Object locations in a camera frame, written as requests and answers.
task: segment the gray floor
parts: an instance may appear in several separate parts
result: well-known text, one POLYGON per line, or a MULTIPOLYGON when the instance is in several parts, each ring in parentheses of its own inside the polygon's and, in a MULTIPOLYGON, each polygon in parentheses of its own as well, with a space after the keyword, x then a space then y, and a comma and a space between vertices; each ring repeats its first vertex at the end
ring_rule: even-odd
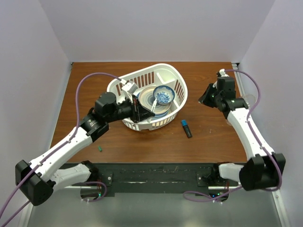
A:
POLYGON ((219 203, 197 203, 181 194, 116 194, 80 201, 79 189, 63 189, 34 207, 29 227, 278 227, 272 194, 239 190, 219 203))

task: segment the table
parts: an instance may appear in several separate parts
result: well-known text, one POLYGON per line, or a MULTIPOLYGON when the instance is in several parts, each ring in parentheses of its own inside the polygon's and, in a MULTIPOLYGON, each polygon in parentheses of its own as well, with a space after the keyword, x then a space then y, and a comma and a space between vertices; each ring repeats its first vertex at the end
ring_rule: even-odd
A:
MULTIPOLYGON (((117 76, 140 70, 157 62, 75 62, 66 88, 52 146, 75 126, 75 91, 80 80, 93 72, 117 76)), ((112 122, 109 131, 69 162, 89 160, 101 163, 216 163, 246 162, 243 146, 223 114, 198 103, 216 72, 232 69, 230 62, 166 62, 182 75, 188 88, 185 106, 168 125, 153 131, 133 131, 121 121, 112 122), (181 126, 185 119, 193 134, 188 139, 181 126)), ((94 76, 80 90, 80 116, 85 116, 95 100, 105 92, 112 78, 94 76)))

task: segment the blue cap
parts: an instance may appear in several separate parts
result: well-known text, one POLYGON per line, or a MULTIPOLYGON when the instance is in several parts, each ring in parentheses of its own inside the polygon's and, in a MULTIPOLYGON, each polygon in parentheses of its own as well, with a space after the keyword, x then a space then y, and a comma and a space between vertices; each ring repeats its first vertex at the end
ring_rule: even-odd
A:
POLYGON ((181 124, 182 124, 182 126, 185 126, 185 125, 187 125, 187 122, 185 120, 182 120, 181 124))

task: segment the brown tabletop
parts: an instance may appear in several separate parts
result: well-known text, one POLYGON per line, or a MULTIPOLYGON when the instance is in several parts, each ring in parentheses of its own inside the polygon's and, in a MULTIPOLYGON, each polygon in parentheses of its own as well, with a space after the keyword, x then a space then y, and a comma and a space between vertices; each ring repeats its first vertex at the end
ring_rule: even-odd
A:
MULTIPOLYGON (((107 72, 122 76, 157 62, 77 62, 73 64, 65 92, 52 146, 75 126, 75 91, 80 80, 93 72, 107 72)), ((109 131, 89 147, 72 157, 70 162, 245 162, 243 146, 223 114, 198 103, 209 83, 216 80, 216 72, 232 69, 230 62, 167 62, 182 75, 188 88, 185 106, 166 126, 153 131, 133 131, 121 121, 110 123, 109 131), (181 120, 185 119, 193 134, 188 139, 181 120)), ((85 116, 112 79, 107 76, 89 78, 80 90, 80 116, 85 116)))

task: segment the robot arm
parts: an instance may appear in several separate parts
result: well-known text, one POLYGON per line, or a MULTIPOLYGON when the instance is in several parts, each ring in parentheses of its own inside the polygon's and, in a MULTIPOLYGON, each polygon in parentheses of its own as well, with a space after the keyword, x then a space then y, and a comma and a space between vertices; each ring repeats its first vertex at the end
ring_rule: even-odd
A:
POLYGON ((250 116, 249 122, 256 136, 261 141, 263 148, 260 147, 247 122, 248 105, 243 98, 236 98, 234 78, 225 74, 224 70, 220 70, 217 76, 217 81, 209 84, 203 96, 200 97, 199 102, 212 108, 216 107, 224 114, 225 119, 237 132, 248 160, 245 165, 234 163, 220 164, 218 166, 219 176, 240 182, 247 191, 277 186, 278 175, 276 168, 263 148, 272 155, 281 172, 283 172, 285 166, 283 154, 274 153, 274 150, 264 140, 250 116))
POLYGON ((19 184, 30 171, 39 165, 20 187, 34 206, 42 204, 53 192, 61 188, 87 180, 95 181, 98 179, 98 169, 89 161, 84 161, 69 169, 61 170, 59 168, 77 152, 89 146, 107 132, 109 129, 108 123, 124 118, 130 118, 133 122, 141 122, 155 116, 154 113, 140 104, 138 98, 133 95, 134 90, 134 84, 127 83, 125 85, 124 91, 128 98, 125 98, 122 103, 116 102, 115 94, 111 92, 103 93, 88 115, 80 122, 77 133, 71 140, 71 135, 75 132, 76 127, 63 140, 41 156, 29 163, 22 160, 16 165, 16 184, 19 184), (64 143, 66 144, 63 147, 41 164, 44 157, 64 143))

